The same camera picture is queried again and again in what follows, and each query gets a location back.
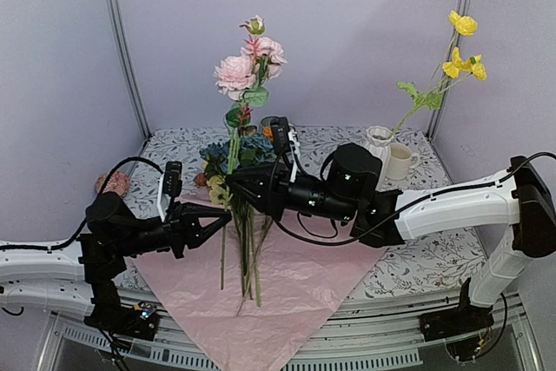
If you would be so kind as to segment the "artificial flower bouquet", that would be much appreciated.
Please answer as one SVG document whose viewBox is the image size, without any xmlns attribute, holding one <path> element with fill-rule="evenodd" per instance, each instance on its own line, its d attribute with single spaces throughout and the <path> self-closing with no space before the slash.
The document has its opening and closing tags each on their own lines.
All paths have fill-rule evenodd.
<svg viewBox="0 0 556 371">
<path fill-rule="evenodd" d="M 209 200 L 228 209 L 232 215 L 229 228 L 238 245 L 241 269 L 242 301 L 239 310 L 243 310 L 246 301 L 253 301 L 258 308 L 262 305 L 259 264 L 273 221 L 270 216 L 260 213 L 242 198 L 233 195 L 225 184 L 225 177 L 239 168 L 259 166 L 275 157 L 270 140 L 255 126 L 249 125 L 243 134 L 240 163 L 236 169 L 229 174 L 223 172 L 228 155 L 228 139 L 226 142 L 213 142 L 201 150 L 202 172 L 195 177 L 197 187 L 208 189 Z"/>
</svg>

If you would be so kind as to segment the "purple pink wrapping paper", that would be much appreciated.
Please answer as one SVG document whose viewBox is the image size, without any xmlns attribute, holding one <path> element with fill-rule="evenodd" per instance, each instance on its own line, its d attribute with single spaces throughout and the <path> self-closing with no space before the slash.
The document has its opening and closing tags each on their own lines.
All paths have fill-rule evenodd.
<svg viewBox="0 0 556 371">
<path fill-rule="evenodd" d="M 270 229 L 258 261 L 260 294 L 242 297 L 230 230 L 182 259 L 149 253 L 134 264 L 186 336 L 220 370 L 280 370 L 384 254 L 359 242 L 322 247 Z"/>
</svg>

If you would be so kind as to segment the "pink rose flower stem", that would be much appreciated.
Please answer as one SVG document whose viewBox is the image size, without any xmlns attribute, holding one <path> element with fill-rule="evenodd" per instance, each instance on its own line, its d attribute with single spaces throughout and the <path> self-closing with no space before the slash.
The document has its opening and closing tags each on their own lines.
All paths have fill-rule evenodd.
<svg viewBox="0 0 556 371">
<path fill-rule="evenodd" d="M 266 83 L 277 78 L 288 63 L 281 44 L 266 35 L 263 17 L 248 18 L 240 27 L 247 32 L 240 53 L 222 59 L 214 70 L 217 91 L 233 102 L 224 117 L 229 133 L 225 174 L 239 166 L 243 131 L 250 124 L 252 111 L 268 102 Z"/>
</svg>

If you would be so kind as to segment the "yellow poppy flower stem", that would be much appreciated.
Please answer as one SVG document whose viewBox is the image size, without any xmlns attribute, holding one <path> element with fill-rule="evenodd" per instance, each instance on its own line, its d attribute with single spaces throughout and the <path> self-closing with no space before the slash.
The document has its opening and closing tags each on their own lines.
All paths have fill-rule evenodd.
<svg viewBox="0 0 556 371">
<path fill-rule="evenodd" d="M 470 16 L 462 16 L 452 10 L 448 20 L 453 26 L 453 34 L 448 43 L 442 61 L 436 66 L 423 90 L 418 90 L 414 82 L 396 83 L 397 89 L 405 92 L 412 101 L 412 108 L 392 129 L 393 138 L 407 121 L 420 109 L 439 110 L 444 95 L 456 84 L 474 77 L 478 81 L 486 81 L 487 70 L 482 62 L 482 55 L 462 58 L 460 48 L 455 45 L 459 36 L 472 37 L 479 24 Z"/>
</svg>

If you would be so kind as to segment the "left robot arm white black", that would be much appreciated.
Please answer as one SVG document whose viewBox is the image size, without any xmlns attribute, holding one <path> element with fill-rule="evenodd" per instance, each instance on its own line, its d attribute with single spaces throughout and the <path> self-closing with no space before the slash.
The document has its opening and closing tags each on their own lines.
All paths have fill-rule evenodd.
<svg viewBox="0 0 556 371">
<path fill-rule="evenodd" d="M 99 195 L 87 207 L 88 232 L 71 243 L 6 243 L 1 246 L 1 281 L 57 279 L 85 282 L 91 287 L 85 316 L 111 331 L 129 324 L 113 279 L 127 269 L 125 259 L 150 252 L 170 252 L 176 259 L 185 249 L 201 247 L 231 220 L 225 209 L 176 202 L 162 216 L 135 217 L 115 192 Z"/>
</svg>

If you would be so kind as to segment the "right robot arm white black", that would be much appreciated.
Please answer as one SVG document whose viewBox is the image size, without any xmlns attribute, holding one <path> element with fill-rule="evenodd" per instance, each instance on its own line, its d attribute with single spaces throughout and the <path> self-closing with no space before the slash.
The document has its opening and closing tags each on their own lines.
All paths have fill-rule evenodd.
<svg viewBox="0 0 556 371">
<path fill-rule="evenodd" d="M 534 259 L 555 251 L 555 207 L 551 193 L 528 157 L 479 180 L 439 189 L 376 189 L 381 160 L 355 143 L 328 156 L 320 177 L 295 173 L 279 160 L 240 168 L 228 175 L 233 195 L 279 223 L 285 210 L 351 225 L 344 242 L 372 248 L 402 244 L 452 229 L 503 224 L 506 232 L 482 270 L 462 287 L 462 303 L 449 325 L 468 332 Z"/>
</svg>

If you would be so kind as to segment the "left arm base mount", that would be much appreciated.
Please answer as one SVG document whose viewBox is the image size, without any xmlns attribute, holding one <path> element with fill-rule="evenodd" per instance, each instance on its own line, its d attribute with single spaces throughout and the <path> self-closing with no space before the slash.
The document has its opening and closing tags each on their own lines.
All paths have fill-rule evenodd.
<svg viewBox="0 0 556 371">
<path fill-rule="evenodd" d="M 92 313 L 83 318 L 85 325 L 113 335 L 153 341 L 161 317 L 155 308 L 135 305 L 133 308 L 117 304 L 96 304 Z"/>
</svg>

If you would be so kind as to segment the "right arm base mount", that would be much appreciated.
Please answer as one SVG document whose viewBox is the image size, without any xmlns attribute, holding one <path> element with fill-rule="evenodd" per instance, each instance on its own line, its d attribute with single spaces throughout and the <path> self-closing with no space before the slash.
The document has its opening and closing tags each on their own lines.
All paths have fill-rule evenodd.
<svg viewBox="0 0 556 371">
<path fill-rule="evenodd" d="M 425 341 L 449 341 L 445 348 L 457 362 L 475 360 L 492 334 L 494 324 L 491 308 L 459 305 L 419 316 L 420 331 Z"/>
</svg>

